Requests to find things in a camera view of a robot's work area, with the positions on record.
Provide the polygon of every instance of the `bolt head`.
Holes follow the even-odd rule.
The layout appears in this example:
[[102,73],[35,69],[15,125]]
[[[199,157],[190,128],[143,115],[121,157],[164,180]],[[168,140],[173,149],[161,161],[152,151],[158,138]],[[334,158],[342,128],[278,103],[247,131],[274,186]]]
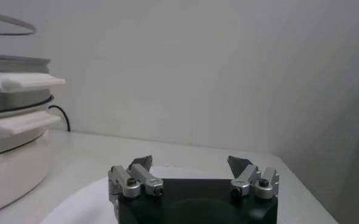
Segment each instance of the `bolt head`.
[[269,186],[269,181],[266,179],[260,179],[259,180],[259,186],[261,187],[268,187]]
[[136,184],[136,180],[134,178],[129,178],[127,181],[126,181],[126,184],[128,186],[131,186],[131,185],[134,185]]
[[233,198],[241,198],[241,190],[240,189],[233,188],[232,191],[230,192],[230,194]]

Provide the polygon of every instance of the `white wall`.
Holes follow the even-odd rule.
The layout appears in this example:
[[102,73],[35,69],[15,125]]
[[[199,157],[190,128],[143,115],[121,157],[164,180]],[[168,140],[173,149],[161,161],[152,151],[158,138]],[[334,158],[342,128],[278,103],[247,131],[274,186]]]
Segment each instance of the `white wall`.
[[75,131],[272,152],[336,214],[359,138],[359,0],[0,0],[2,12],[38,33],[0,38],[0,54],[53,59]]

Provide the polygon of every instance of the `white plate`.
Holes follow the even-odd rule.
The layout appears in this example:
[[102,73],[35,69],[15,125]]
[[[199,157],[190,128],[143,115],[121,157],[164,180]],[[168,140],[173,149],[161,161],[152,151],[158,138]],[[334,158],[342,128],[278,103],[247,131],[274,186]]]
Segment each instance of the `white plate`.
[[[151,168],[160,178],[219,178],[213,173],[181,167]],[[113,205],[108,200],[108,179],[100,179],[79,190],[58,205],[41,224],[117,224]]]

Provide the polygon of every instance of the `white rice cooker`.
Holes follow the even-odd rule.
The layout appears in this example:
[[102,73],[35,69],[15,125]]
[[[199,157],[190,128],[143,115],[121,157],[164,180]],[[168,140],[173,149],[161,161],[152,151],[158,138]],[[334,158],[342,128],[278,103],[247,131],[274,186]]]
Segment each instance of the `white rice cooker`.
[[47,127],[50,87],[65,80],[49,74],[49,60],[0,55],[0,208],[29,192],[51,163]]

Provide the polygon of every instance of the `metal gripper jaw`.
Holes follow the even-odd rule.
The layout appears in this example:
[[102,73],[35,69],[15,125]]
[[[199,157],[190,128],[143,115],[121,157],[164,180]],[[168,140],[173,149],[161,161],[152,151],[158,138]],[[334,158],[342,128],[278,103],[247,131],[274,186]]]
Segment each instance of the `metal gripper jaw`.
[[272,167],[267,167],[261,176],[258,167],[248,159],[234,156],[228,157],[228,164],[235,179],[231,180],[231,194],[234,198],[242,198],[254,191],[258,198],[270,199],[278,197],[279,174]]

